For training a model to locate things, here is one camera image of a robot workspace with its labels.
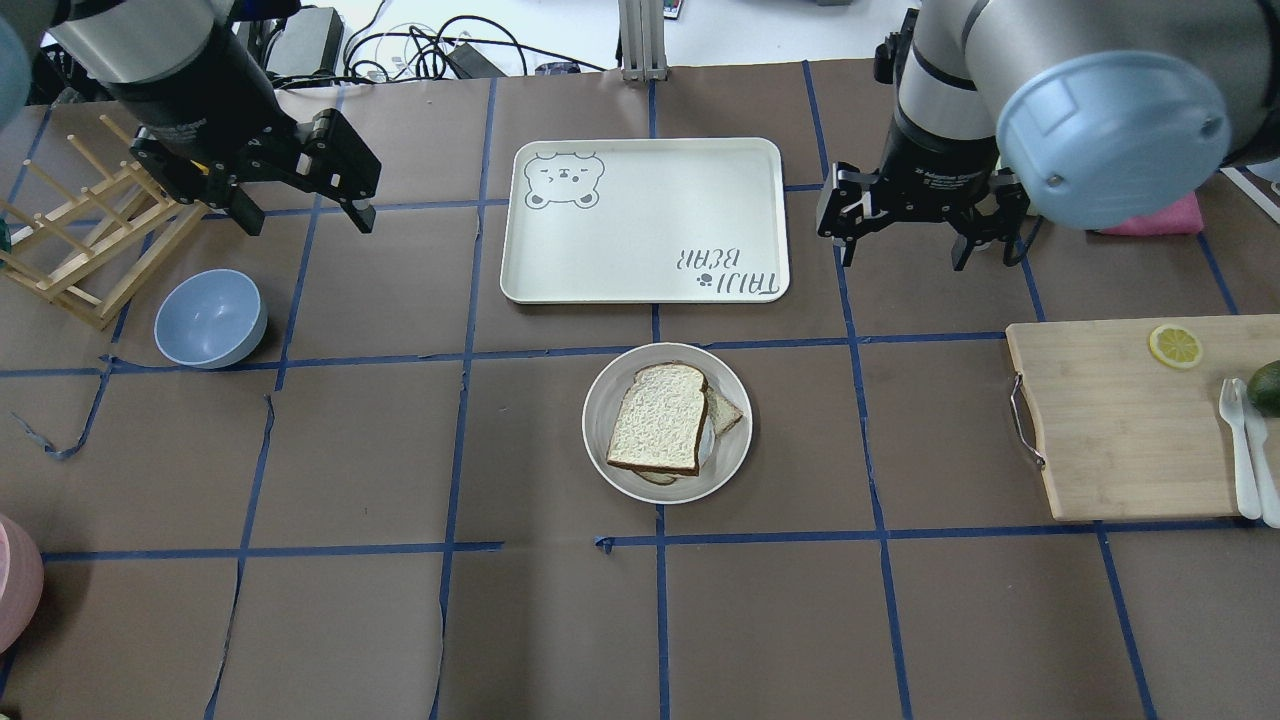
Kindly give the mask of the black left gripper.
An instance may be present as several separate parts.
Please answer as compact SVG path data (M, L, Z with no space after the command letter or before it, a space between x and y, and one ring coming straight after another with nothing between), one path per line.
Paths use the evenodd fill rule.
M252 183L283 183L335 202L362 234L374 232L381 161L335 108L298 123L265 79L214 73L131 86L140 122L131 155L178 202L225 213L260 236Z

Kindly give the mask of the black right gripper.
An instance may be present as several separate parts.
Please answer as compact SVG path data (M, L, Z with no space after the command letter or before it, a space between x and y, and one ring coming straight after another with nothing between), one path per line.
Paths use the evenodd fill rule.
M1011 242L1030 208L1011 170L997 170L992 135L950 138L897 110L879 168L864 173L837 161L820 191L815 232L835 240L842 268L858 241L895 223L948 223L956 232L951 265L963 272L989 242Z

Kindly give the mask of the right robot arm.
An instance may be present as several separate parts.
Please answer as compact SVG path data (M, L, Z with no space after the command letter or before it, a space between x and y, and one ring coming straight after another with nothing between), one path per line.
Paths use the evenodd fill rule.
M1029 209L1100 231L1277 156L1275 1L924 1L876 50L893 115L873 172L837 161L815 233L850 265L897 223L1030 250Z

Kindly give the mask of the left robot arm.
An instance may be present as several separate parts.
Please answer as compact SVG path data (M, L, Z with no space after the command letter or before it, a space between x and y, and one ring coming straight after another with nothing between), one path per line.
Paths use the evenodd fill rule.
M262 209L246 184L276 182L335 202L372 231L381 163L335 108L301 123L210 1L5 1L3 119L26 104L51 35L140 123L132 158L178 202L202 202L247 234Z

